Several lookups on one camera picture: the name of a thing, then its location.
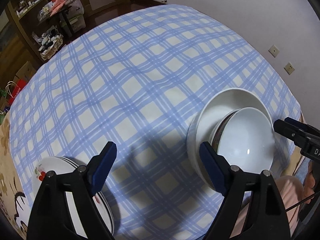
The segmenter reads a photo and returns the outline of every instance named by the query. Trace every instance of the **wooden floor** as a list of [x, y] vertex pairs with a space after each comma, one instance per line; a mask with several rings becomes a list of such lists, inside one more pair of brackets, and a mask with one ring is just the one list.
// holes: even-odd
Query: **wooden floor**
[[94, 27], [104, 22], [107, 22], [111, 19], [114, 19], [126, 13], [137, 11], [137, 10], [151, 7], [151, 6], [154, 6], [154, 4], [150, 4], [146, 2], [131, 2], [130, 4], [121, 4], [121, 5], [110, 7], [104, 11], [101, 11], [85, 19], [86, 28], [76, 32], [72, 38], [66, 41], [66, 43], [68, 44], [74, 41], [76, 38], [80, 37], [81, 35], [85, 34], [89, 30], [93, 29]]
[[105, 5], [115, 2], [115, 0], [89, 0], [89, 1], [90, 1], [92, 10], [96, 10], [100, 7], [103, 7]]

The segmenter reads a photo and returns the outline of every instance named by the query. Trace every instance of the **stack of bowls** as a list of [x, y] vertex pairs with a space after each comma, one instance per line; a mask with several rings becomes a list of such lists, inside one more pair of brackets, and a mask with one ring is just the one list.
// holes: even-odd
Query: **stack of bowls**
[[272, 120], [261, 100], [247, 90], [221, 91], [191, 122], [188, 158], [202, 180], [214, 189], [199, 156], [200, 144], [205, 141], [243, 171], [261, 173], [271, 168], [275, 149]]

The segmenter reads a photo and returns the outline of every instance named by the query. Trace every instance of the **metal bolt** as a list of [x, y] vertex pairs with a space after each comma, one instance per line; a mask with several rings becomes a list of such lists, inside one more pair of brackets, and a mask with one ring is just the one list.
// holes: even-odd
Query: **metal bolt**
[[54, 171], [48, 171], [47, 172], [47, 176], [50, 178], [54, 175]]
[[268, 170], [264, 170], [263, 175], [265, 175], [266, 177], [269, 177], [271, 175], [271, 173]]
[[231, 165], [230, 168], [232, 171], [239, 171], [239, 169], [240, 169], [237, 165]]
[[79, 166], [79, 167], [77, 168], [77, 170], [78, 170], [79, 172], [84, 172], [86, 169], [87, 169], [87, 167], [86, 167], [85, 165], [81, 165], [81, 166]]

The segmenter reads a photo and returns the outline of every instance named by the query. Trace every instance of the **cable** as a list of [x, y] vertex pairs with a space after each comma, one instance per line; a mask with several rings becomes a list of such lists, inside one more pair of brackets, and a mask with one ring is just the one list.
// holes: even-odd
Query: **cable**
[[305, 199], [299, 201], [298, 203], [294, 204], [293, 206], [291, 206], [290, 208], [287, 208], [285, 211], [288, 212], [289, 210], [292, 210], [293, 208], [301, 205], [302, 203], [304, 203], [305, 201], [309, 200], [310, 198], [313, 198], [315, 195], [319, 194], [320, 190], [316, 193], [313, 193], [312, 195], [310, 195], [309, 197], [306, 197]]

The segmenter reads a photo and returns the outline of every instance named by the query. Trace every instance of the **blue cloth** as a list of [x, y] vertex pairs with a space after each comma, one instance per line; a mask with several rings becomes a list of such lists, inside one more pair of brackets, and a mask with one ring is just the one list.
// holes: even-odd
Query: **blue cloth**
[[[163, 5], [92, 29], [44, 64], [10, 110], [10, 149], [33, 203], [39, 160], [87, 163], [107, 141], [117, 159], [104, 194], [116, 239], [197, 239], [222, 196], [191, 168], [186, 136], [193, 117], [217, 92], [241, 87], [275, 121], [300, 117], [300, 105], [270, 64], [242, 37], [192, 8]], [[277, 141], [279, 174], [294, 149]]]
[[301, 181], [302, 184], [304, 184], [304, 180], [306, 179], [306, 176], [308, 174], [308, 167], [310, 161], [311, 160], [309, 158], [304, 158], [304, 160], [300, 164], [300, 167], [297, 169], [296, 174], [294, 175]]

